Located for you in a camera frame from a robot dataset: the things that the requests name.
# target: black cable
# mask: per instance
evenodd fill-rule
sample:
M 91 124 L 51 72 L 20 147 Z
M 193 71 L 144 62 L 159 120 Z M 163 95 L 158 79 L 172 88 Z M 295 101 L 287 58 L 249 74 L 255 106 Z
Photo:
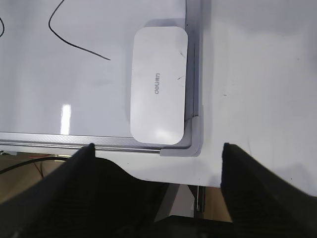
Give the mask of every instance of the black cable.
M 4 23 L 3 23 L 2 19 L 1 19 L 1 17 L 0 17 L 0 22 L 1 22 L 1 25 L 2 25 L 2 32 L 0 34 L 0 37 L 1 37 L 4 34 Z
M 80 47 L 80 46 L 74 45 L 74 44 L 72 44 L 72 43 L 70 43 L 70 42 L 64 40 L 61 36 L 59 36 L 59 35 L 52 29 L 52 27 L 51 27 L 51 20 L 52 20 L 54 14 L 56 13 L 56 11 L 59 9 L 59 7 L 62 5 L 62 3 L 63 3 L 64 1 L 65 1 L 65 0 L 62 0 L 62 1 L 60 2 L 60 4 L 57 6 L 57 8 L 53 11 L 53 13 L 52 13 L 52 15 L 51 15 L 51 17 L 50 17 L 50 19 L 49 19 L 49 29 L 50 29 L 60 40 L 62 40 L 62 41 L 65 42 L 66 44 L 68 44 L 68 45 L 70 45 L 70 46 L 73 46 L 73 47 L 75 47 L 75 48 L 81 49 L 81 50 L 83 50 L 83 51 L 89 52 L 89 53 L 91 53 L 91 54 L 94 54 L 94 55 L 96 55 L 96 56 L 99 56 L 99 57 L 101 57 L 101 58 L 103 58 L 103 59 L 105 59 L 105 60 L 110 60 L 110 59 L 108 59 L 108 58 L 106 58 L 106 57 L 104 57 L 104 56 L 102 56 L 102 55 L 99 55 L 99 54 L 93 52 L 93 51 L 90 51 L 90 50 L 88 50 L 88 49 L 85 49 L 85 48 L 82 48 L 82 47 Z
M 47 160 L 64 160 L 64 161 L 66 161 L 67 158 L 64 158 L 64 157 L 45 157 L 45 158 L 39 158 L 39 159 L 34 159 L 34 160 L 28 160 L 28 161 L 25 161 L 25 162 L 10 166 L 10 167 L 8 167 L 8 168 L 6 168 L 4 170 L 0 170 L 0 175 L 4 174 L 6 172 L 9 172 L 11 170 L 14 170 L 16 168 L 19 168 L 21 166 L 24 166 L 24 165 L 32 164 L 32 163 L 35 163 L 35 162 L 47 161 Z

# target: deli logo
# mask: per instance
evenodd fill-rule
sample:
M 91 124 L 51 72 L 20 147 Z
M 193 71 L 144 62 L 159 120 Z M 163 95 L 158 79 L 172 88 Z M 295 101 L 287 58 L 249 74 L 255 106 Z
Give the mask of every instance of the deli logo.
M 155 75 L 155 82 L 154 82 L 154 92 L 155 94 L 159 94 L 159 79 L 160 79 L 160 73 L 157 73 Z

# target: whiteboard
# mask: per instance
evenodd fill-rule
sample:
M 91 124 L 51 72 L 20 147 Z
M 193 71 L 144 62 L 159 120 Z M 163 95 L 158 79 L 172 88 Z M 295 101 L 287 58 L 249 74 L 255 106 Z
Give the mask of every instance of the whiteboard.
M 131 137 L 135 33 L 185 28 L 186 0 L 0 0 L 0 132 Z

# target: wooden floor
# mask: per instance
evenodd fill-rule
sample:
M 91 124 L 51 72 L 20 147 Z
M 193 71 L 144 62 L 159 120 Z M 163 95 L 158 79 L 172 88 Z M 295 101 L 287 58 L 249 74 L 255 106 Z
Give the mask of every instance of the wooden floor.
M 204 219 L 232 222 L 226 204 L 223 200 L 220 188 L 206 188 L 206 206 Z

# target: white table surface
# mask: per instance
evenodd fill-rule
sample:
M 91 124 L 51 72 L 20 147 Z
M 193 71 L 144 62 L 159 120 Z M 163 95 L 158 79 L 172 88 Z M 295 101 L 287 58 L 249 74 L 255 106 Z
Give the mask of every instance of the white table surface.
M 200 156 L 97 156 L 140 179 L 219 186 L 222 147 L 230 142 L 292 185 L 317 195 L 317 1 L 206 0 L 204 5 Z

